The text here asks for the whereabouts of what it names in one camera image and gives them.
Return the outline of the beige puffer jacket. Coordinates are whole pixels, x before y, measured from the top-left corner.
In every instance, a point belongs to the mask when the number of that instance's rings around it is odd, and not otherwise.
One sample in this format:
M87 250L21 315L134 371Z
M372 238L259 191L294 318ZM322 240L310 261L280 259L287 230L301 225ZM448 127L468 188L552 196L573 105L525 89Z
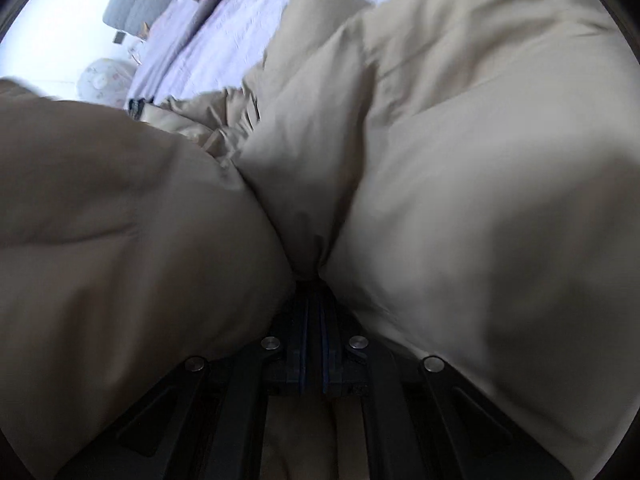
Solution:
M288 0L148 117L1 84L1 431L49 479L323 278L577 479L639 406L639 64L602 0Z

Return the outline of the folded blue jeans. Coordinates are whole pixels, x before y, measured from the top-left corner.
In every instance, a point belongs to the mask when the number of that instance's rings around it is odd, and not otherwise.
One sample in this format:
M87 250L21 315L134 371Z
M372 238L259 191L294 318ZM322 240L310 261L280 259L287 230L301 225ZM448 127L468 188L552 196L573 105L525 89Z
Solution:
M142 116L145 104L145 99L130 99L127 107L129 117L133 120L139 120Z

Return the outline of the purple bed blanket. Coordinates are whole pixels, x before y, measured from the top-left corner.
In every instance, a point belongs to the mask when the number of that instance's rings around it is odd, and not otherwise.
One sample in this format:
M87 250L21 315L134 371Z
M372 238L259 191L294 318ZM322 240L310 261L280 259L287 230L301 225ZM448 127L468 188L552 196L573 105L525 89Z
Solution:
M368 124L556 112L578 72L577 0L224 0L194 35L149 46L145 105Z

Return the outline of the white patterned plush bag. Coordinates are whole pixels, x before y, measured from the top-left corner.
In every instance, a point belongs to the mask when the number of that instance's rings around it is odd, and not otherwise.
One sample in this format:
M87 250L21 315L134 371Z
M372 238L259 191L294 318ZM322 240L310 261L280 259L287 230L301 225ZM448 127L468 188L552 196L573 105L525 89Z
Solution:
M123 110L137 67L122 60L99 58L77 81L78 99Z

